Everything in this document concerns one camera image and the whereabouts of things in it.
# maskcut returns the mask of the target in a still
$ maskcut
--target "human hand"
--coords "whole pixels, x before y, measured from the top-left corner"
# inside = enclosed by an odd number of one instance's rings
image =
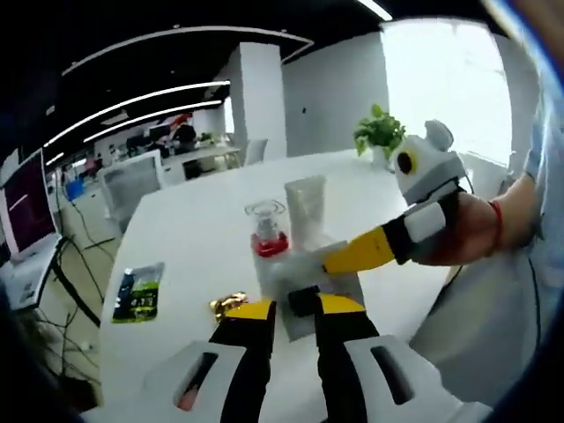
[[[415,260],[422,264],[466,264],[492,251],[495,243],[496,215],[485,200],[462,192],[458,194],[458,217],[453,227],[439,234],[438,248]]]

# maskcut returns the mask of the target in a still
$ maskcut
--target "potted plant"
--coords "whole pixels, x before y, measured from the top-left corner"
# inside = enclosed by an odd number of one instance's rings
[[[404,139],[405,126],[380,106],[374,104],[370,117],[359,122],[354,131],[354,143],[359,156],[368,148],[372,149],[373,163],[387,166],[392,152]]]

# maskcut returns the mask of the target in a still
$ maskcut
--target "black ceiling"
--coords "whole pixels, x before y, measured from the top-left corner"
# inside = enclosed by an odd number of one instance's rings
[[[2,80],[8,82],[0,103],[3,153],[24,142],[29,143],[26,149],[31,151],[73,123],[120,101],[179,85],[211,81],[239,42],[276,43],[283,57],[304,46],[302,41],[245,32],[177,33],[116,48],[62,76],[73,63],[116,43],[172,30],[175,26],[238,26],[283,31],[312,40],[315,44],[302,53],[305,55],[377,31],[381,22],[356,0],[43,3],[49,5],[41,3],[33,7],[34,34],[29,29],[29,13],[25,8],[18,11],[18,7],[13,12],[13,27],[3,34],[3,39],[13,40],[7,55],[11,66],[2,69],[3,77],[6,74]],[[450,3],[379,0],[378,4],[394,19],[454,16],[483,20],[493,31],[501,31],[478,0]],[[205,92],[197,89],[168,94],[125,109],[130,118],[138,117],[199,102]],[[214,98],[225,96],[226,89],[222,89]],[[46,116],[51,105],[55,105],[55,112]],[[101,116],[61,137],[48,148],[46,156],[82,148],[82,139],[105,129],[100,122],[116,113]]]

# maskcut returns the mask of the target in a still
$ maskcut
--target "red bracelet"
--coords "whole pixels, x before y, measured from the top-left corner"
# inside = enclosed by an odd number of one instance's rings
[[[501,233],[503,232],[503,216],[501,215],[501,207],[497,201],[488,201],[495,212],[495,236],[493,237],[493,245],[488,257],[491,256],[495,250],[500,246]]]

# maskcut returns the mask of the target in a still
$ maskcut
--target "white pillar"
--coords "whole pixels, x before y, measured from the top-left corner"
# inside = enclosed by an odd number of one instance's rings
[[[231,81],[235,141],[268,139],[265,160],[286,157],[286,113],[280,48],[243,42],[220,73]]]

